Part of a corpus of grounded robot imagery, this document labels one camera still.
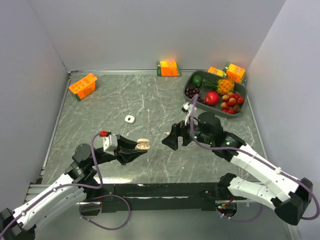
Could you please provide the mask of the pink earbud charging case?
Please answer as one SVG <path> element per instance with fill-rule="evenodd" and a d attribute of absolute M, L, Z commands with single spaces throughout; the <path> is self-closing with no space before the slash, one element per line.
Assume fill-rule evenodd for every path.
<path fill-rule="evenodd" d="M 139 138 L 136 141 L 135 148 L 138 150 L 148 151 L 151 148 L 151 141 L 147 138 Z"/>

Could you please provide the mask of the white earbud charging case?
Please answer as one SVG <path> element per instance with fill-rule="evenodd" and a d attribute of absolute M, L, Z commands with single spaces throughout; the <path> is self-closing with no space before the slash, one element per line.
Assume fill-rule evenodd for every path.
<path fill-rule="evenodd" d="M 126 115 L 124 121 L 128 124 L 134 124 L 136 121 L 136 118 L 132 115 Z"/>

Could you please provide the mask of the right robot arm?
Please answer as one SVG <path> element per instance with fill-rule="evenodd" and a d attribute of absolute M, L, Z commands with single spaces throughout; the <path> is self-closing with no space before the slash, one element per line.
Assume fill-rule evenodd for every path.
<path fill-rule="evenodd" d="M 195 123 L 187 117 L 171 126 L 162 144 L 177 150 L 178 138 L 186 147 L 194 141 L 198 146 L 211 150 L 216 156 L 245 170 L 259 182 L 250 182 L 227 173 L 220 178 L 218 193 L 223 199 L 232 196 L 258 202 L 270 209 L 287 224 L 296 226 L 312 199 L 313 183 L 307 178 L 289 175 L 261 157 L 237 135 L 225 131 L 213 113 L 203 112 Z"/>

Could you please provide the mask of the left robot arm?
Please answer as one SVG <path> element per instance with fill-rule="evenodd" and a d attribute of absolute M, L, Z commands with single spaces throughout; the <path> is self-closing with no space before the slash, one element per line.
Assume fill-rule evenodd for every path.
<path fill-rule="evenodd" d="M 53 184 L 22 206 L 1 211 L 2 240 L 35 239 L 35 229 L 41 220 L 49 219 L 67 204 L 93 201 L 98 197 L 103 188 L 100 164 L 117 160 L 126 165 L 151 148 L 147 138 L 132 141 L 110 131 L 100 131 L 94 137 L 102 138 L 102 147 L 95 148 L 93 143 L 78 145 L 72 164 Z"/>

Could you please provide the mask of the dark grape bunch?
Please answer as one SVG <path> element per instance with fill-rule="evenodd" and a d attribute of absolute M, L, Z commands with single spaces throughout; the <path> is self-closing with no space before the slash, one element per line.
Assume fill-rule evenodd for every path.
<path fill-rule="evenodd" d="M 185 95 L 187 96 L 188 99 L 192 99 L 195 95 L 198 95 L 198 98 L 197 98 L 197 102 L 201 103 L 201 104 L 204 104 L 206 105 L 206 101 L 204 98 L 202 98 L 200 96 L 200 88 L 196 87 L 196 86 L 189 86 L 186 88 L 185 90 Z"/>

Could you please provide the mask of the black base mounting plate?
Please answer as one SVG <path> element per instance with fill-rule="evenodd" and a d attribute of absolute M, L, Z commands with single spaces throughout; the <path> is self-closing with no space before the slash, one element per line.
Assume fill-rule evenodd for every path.
<path fill-rule="evenodd" d="M 192 210 L 215 211 L 216 204 L 243 200 L 217 182 L 104 184 L 81 200 L 100 207 L 102 213 L 127 211 Z"/>

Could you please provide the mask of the red apple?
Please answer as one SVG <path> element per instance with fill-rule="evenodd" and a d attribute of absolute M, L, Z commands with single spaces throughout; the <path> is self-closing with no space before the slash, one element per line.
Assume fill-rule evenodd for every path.
<path fill-rule="evenodd" d="M 215 106 L 216 104 L 219 103 L 220 96 L 216 92 L 210 91 L 205 95 L 204 100 L 205 100 L 207 105 Z"/>

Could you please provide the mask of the dark grey fruit tray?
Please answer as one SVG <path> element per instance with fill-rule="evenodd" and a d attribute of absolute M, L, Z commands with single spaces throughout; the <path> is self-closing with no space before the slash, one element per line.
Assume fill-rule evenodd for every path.
<path fill-rule="evenodd" d="M 194 71 L 188 77 L 188 79 L 187 79 L 187 81 L 186 81 L 186 83 L 184 85 L 184 90 L 182 92 L 183 97 L 184 97 L 186 102 L 189 102 L 192 99 L 192 97 L 189 98 L 189 95 L 187 94 L 187 90 L 190 87 L 193 86 L 192 80 L 193 80 L 193 77 L 196 76 L 196 75 L 199 75 L 202 78 L 202 80 L 210 80 L 213 83 L 217 83 L 218 80 L 220 79 L 218 75 L 211 74 L 211 73 L 203 71 L 203 70 Z M 205 95 L 209 92 L 209 89 L 208 88 L 204 88 L 203 86 L 199 87 L 198 89 L 199 89 L 199 94 L 198 94 L 199 98 L 201 98 L 203 100 Z M 242 97 L 244 97 L 244 103 L 240 104 L 240 106 L 239 106 L 239 109 L 241 110 L 243 108 L 243 105 L 245 105 L 246 102 L 247 102 L 247 89 L 246 89 L 246 87 L 244 85 L 236 82 L 235 85 L 234 85 L 234 90 L 235 90 L 235 93 L 240 94 Z M 239 113 L 239 112 L 236 112 L 235 114 L 230 114 L 230 113 L 227 113 L 227 112 L 223 112 L 222 108 L 220 107 L 221 103 L 222 103 L 221 99 L 214 106 L 209 106 L 209 105 L 206 105 L 204 103 L 197 102 L 196 103 L 196 107 L 198 109 L 202 109 L 202 110 L 207 111 L 207 112 L 212 112 L 217 116 L 222 116 L 222 117 L 227 118 L 227 119 L 234 119 L 234 118 L 237 118 L 237 117 L 241 116 L 241 113 Z"/>

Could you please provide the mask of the green lime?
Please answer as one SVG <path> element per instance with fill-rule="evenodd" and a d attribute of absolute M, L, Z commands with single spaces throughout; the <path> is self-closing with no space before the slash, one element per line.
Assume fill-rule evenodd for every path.
<path fill-rule="evenodd" d="M 193 86 L 199 88 L 199 87 L 201 87 L 202 83 L 203 83 L 203 79 L 200 75 L 197 74 L 192 77 Z"/>

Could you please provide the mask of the red lychee bunch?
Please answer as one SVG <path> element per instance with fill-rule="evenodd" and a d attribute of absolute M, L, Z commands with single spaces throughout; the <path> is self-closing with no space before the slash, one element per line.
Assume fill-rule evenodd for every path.
<path fill-rule="evenodd" d="M 242 112 L 242 105 L 245 102 L 245 98 L 239 93 L 230 92 L 221 97 L 222 103 L 220 105 L 221 111 L 231 115 Z"/>

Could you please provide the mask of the small pineapple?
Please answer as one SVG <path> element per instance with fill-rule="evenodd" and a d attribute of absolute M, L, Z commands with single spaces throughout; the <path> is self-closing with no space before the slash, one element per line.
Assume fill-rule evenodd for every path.
<path fill-rule="evenodd" d="M 230 79 L 221 78 L 221 79 L 204 79 L 202 81 L 202 87 L 214 91 L 219 95 L 228 95 L 234 91 L 235 82 Z"/>

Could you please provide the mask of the orange juice carton middle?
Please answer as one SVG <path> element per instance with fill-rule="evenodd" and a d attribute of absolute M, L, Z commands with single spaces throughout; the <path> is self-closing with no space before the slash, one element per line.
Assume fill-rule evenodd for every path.
<path fill-rule="evenodd" d="M 182 75 L 176 61 L 157 61 L 158 77 L 179 77 Z"/>

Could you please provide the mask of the orange juice carton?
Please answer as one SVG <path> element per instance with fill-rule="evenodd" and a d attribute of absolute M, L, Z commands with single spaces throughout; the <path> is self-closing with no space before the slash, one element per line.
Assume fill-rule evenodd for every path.
<path fill-rule="evenodd" d="M 227 62 L 222 71 L 226 73 L 228 79 L 239 84 L 245 84 L 247 71 L 244 68 Z"/>
<path fill-rule="evenodd" d="M 182 75 L 176 61 L 157 61 L 158 77 L 179 77 Z"/>
<path fill-rule="evenodd" d="M 68 89 L 78 101 L 81 101 L 96 90 L 97 79 L 93 73 L 89 73 L 82 79 L 71 84 Z"/>

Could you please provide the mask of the orange juice carton left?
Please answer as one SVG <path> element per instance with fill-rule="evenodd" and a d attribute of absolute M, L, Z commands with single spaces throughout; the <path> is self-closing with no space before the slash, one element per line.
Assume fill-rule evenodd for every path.
<path fill-rule="evenodd" d="M 81 101 L 96 90 L 97 79 L 93 73 L 89 73 L 82 79 L 71 84 L 68 89 L 78 101 Z"/>

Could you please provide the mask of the orange carton behind tray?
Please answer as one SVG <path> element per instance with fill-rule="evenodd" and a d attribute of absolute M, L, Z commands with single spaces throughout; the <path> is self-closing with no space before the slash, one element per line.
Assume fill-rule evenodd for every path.
<path fill-rule="evenodd" d="M 214 75 L 217 75 L 217 76 L 219 76 L 221 78 L 226 78 L 227 77 L 227 74 L 224 71 L 222 71 L 220 69 L 217 69 L 215 67 L 212 67 L 212 66 L 208 69 L 207 72 L 211 73 L 211 74 L 214 74 Z"/>

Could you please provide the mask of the orange juice carton right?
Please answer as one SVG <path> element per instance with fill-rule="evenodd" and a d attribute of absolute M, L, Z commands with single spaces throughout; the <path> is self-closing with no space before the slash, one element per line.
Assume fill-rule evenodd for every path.
<path fill-rule="evenodd" d="M 239 84 L 245 84 L 247 71 L 244 68 L 227 62 L 222 71 L 226 73 L 228 79 Z"/>

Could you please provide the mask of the aluminium rail frame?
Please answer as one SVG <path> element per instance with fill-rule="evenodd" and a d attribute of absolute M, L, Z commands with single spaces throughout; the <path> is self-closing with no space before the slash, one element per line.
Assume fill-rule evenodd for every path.
<path fill-rule="evenodd" d="M 23 109 L 27 116 L 20 127 L 27 133 L 21 134 L 23 150 L 16 171 L 19 176 L 31 171 L 34 180 L 45 166 L 43 184 L 51 184 L 71 164 L 76 146 L 88 141 L 107 121 L 115 130 L 124 130 L 123 123 L 117 125 L 125 115 L 118 107 L 120 100 L 126 99 L 125 90 L 138 88 L 139 77 L 100 74 L 98 91 L 78 101 L 67 87 L 84 75 L 72 72 L 54 86 L 46 75 L 43 84 L 49 87 L 49 93 L 37 96 L 34 103 Z"/>

